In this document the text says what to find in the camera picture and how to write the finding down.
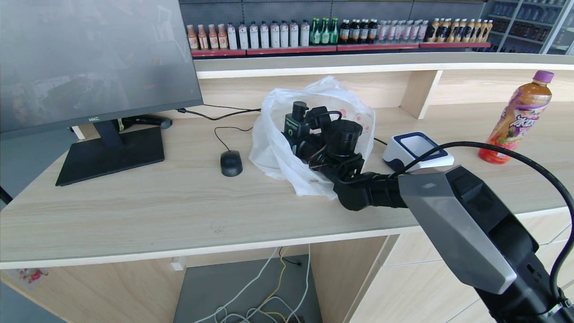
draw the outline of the monitor screen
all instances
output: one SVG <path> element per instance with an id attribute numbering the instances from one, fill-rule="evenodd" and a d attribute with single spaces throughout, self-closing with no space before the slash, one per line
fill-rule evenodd
<path id="1" fill-rule="evenodd" d="M 1 0 L 0 132 L 200 105 L 178 0 Z"/>

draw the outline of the yellow cable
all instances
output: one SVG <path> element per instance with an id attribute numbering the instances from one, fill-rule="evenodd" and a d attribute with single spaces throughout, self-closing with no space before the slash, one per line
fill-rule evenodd
<path id="1" fill-rule="evenodd" d="M 275 293 L 279 290 L 279 288 L 281 287 L 281 280 L 283 280 L 283 273 L 285 272 L 285 268 L 287 267 L 287 265 L 285 264 L 285 262 L 283 261 L 283 256 L 287 253 L 287 250 L 289 250 L 290 246 L 287 246 L 287 248 L 285 248 L 285 252 L 283 252 L 283 255 L 279 256 L 279 260 L 281 261 L 281 263 L 283 264 L 283 269 L 281 270 L 281 274 L 279 275 L 279 284 L 277 285 L 277 288 L 271 293 L 269 294 L 269 296 L 267 296 L 267 298 L 265 298 L 265 300 L 261 303 L 265 303 L 269 300 L 269 298 L 273 297 L 273 295 L 275 295 Z M 277 314 L 279 316 L 281 316 L 281 318 L 283 319 L 283 322 L 286 323 L 287 322 L 287 318 L 285 316 L 283 316 L 283 314 L 281 313 L 277 313 L 277 312 L 264 312 L 262 310 L 259 310 L 259 312 L 261 313 L 265 313 L 265 314 Z"/>

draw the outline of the robotic arm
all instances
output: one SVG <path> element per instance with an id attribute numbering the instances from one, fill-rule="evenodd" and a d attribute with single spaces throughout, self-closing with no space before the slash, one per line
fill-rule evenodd
<path id="1" fill-rule="evenodd" d="M 408 208 L 496 322 L 574 323 L 574 306 L 551 282 L 535 254 L 538 244 L 476 175 L 462 166 L 405 175 L 360 173 L 364 160 L 354 150 L 362 127 L 324 106 L 307 110 L 305 102 L 293 103 L 284 135 L 297 157 L 333 182 L 345 208 Z M 331 120 L 330 114 L 339 118 Z"/>

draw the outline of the counter top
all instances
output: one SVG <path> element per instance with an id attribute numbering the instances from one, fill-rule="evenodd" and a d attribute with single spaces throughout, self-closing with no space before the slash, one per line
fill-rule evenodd
<path id="1" fill-rule="evenodd" d="M 434 106 L 424 120 L 400 108 L 377 110 L 376 136 L 421 130 L 438 143 L 484 141 L 504 104 Z M 518 152 L 552 171 L 574 190 L 574 116 L 571 103 L 551 103 Z M 406 209 L 360 212 L 325 197 L 297 197 L 289 182 L 267 177 L 249 160 L 251 134 L 222 129 L 244 170 L 234 178 L 219 169 L 223 146 L 216 126 L 249 127 L 257 116 L 218 122 L 174 120 L 162 131 L 165 161 L 65 187 L 54 183 L 56 160 L 0 214 L 0 269 L 123 262 L 355 239 L 414 230 Z M 384 146 L 375 143 L 365 170 L 388 173 Z M 515 213 L 563 207 L 555 189 L 517 161 L 492 165 L 473 148 L 449 150 Z"/>
<path id="2" fill-rule="evenodd" d="M 427 70 L 574 70 L 574 56 L 423 52 L 196 60 L 200 79 Z"/>

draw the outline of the white barcode scanner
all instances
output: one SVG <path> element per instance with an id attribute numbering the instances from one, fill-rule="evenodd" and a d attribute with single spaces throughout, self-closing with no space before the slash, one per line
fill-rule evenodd
<path id="1" fill-rule="evenodd" d="M 423 153 L 438 146 L 431 138 L 422 132 L 410 132 L 393 136 L 383 153 L 383 162 L 393 171 L 399 171 Z M 423 159 L 409 171 L 428 167 L 451 166 L 455 158 L 441 149 Z"/>

